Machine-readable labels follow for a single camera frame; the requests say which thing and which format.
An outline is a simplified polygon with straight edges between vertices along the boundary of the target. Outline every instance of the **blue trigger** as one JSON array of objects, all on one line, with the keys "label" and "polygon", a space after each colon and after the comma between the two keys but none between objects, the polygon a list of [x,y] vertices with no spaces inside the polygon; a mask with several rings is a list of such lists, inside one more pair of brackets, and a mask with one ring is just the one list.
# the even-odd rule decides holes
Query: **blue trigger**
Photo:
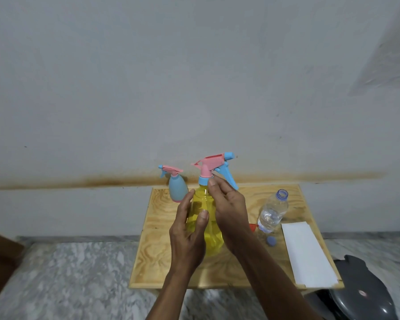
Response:
[{"label": "blue trigger", "polygon": [[217,171],[219,174],[224,175],[225,179],[229,182],[229,184],[235,189],[238,190],[238,186],[235,183],[229,169],[228,169],[228,162],[225,161],[223,165],[215,168],[215,171]]}]

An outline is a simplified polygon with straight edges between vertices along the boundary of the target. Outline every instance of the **hand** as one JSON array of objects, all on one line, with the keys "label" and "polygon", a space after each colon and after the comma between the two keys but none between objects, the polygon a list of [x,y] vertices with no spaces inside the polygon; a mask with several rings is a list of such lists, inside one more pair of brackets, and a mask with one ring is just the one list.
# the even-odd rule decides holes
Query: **hand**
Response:
[{"label": "hand", "polygon": [[243,235],[252,234],[244,196],[218,176],[209,178],[207,188],[215,200],[216,223],[222,231],[225,245],[234,253],[236,242]]},{"label": "hand", "polygon": [[206,252],[204,230],[209,221],[209,212],[203,210],[197,217],[195,231],[188,232],[186,230],[185,224],[193,195],[194,190],[191,190],[182,199],[176,211],[175,221],[169,230],[172,249],[172,262],[169,272],[189,278],[202,262]]}]

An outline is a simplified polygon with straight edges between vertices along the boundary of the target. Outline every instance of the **plywood table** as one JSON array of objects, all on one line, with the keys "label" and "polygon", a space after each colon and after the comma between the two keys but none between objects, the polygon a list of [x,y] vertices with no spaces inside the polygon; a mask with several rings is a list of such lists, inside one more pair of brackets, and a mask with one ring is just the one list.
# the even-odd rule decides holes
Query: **plywood table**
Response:
[{"label": "plywood table", "polygon": [[[283,217],[282,223],[306,221],[311,226],[313,233],[338,277],[339,282],[333,288],[343,288],[341,277],[320,234],[319,228],[311,215],[310,209],[305,202],[299,185],[240,186],[239,191],[246,198],[249,222],[256,223],[265,200],[280,188],[286,189],[289,193],[289,210]],[[138,252],[130,277],[130,288],[162,288],[166,274],[171,266],[169,228],[175,220],[177,206],[178,204],[172,202],[170,199],[167,188],[153,188]],[[263,243],[270,255],[295,284],[282,227],[279,226],[273,234],[277,239],[277,245],[274,247],[266,245],[266,235],[259,229],[256,229],[255,235],[259,237],[260,242]],[[296,286],[299,290],[306,290],[304,285]],[[239,262],[224,245],[217,255],[203,260],[202,264],[193,274],[188,287],[249,288],[250,284]]]}]

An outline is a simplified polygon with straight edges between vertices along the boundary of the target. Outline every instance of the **pink nozzle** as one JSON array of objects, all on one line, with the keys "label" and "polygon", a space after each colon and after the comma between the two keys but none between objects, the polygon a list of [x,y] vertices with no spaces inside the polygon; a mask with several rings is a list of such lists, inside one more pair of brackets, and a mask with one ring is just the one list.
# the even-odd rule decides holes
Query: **pink nozzle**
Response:
[{"label": "pink nozzle", "polygon": [[200,177],[209,178],[212,177],[212,171],[215,168],[223,165],[224,162],[225,162],[225,155],[219,154],[219,155],[207,156],[202,160],[199,160],[197,163],[191,165],[200,169]]},{"label": "pink nozzle", "polygon": [[163,165],[162,170],[170,173],[173,177],[175,177],[179,173],[183,172],[183,170],[176,168],[176,167],[169,166],[169,165]]}]

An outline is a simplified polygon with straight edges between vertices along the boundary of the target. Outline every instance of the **yellow spray bottle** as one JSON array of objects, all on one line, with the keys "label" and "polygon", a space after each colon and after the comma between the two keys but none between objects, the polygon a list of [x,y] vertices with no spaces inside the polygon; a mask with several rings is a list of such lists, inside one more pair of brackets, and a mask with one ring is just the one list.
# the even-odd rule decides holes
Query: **yellow spray bottle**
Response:
[{"label": "yellow spray bottle", "polygon": [[199,188],[194,193],[193,202],[187,219],[187,230],[193,232],[196,227],[196,220],[202,210],[209,211],[209,222],[204,231],[204,239],[206,241],[206,256],[213,256],[219,252],[224,240],[222,233],[216,223],[215,210],[216,205],[212,196],[207,190],[207,181],[213,177],[212,171],[215,170],[222,174],[229,184],[238,189],[235,181],[228,169],[228,160],[235,158],[234,153],[226,152],[219,155],[208,156],[194,163],[195,167],[200,169]]}]

